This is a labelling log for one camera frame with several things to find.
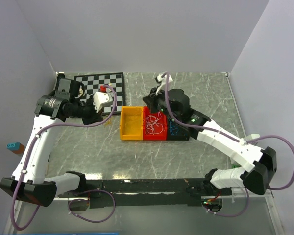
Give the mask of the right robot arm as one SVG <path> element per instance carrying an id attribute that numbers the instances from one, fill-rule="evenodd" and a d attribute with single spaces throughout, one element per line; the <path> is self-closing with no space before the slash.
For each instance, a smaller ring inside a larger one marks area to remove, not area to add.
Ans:
<path id="1" fill-rule="evenodd" d="M 152 88 L 150 94 L 143 97 L 143 102 L 151 113 L 162 112 L 193 139 L 204 142 L 236 162 L 235 169 L 212 169 L 206 174 L 205 192 L 215 195 L 224 188 L 245 187 L 249 191 L 263 195 L 277 170 L 276 151 L 271 147 L 265 149 L 254 146 L 221 128 L 205 114 L 191 108 L 190 99 L 182 89 L 156 93 Z"/>

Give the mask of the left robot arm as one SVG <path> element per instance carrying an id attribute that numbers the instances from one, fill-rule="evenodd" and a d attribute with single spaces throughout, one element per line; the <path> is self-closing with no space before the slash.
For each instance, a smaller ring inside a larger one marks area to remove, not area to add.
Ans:
<path id="1" fill-rule="evenodd" d="M 81 118 L 84 125 L 102 124 L 102 110 L 113 102 L 110 91 L 96 91 L 90 102 L 82 102 L 78 99 L 81 86 L 81 82 L 60 76 L 54 90 L 37 101 L 32 133 L 22 159 L 12 176 L 0 182 L 0 188 L 13 200 L 47 207 L 60 194 L 70 191 L 80 197 L 86 193 L 83 173 L 67 171 L 46 177 L 50 153 L 66 119 Z"/>

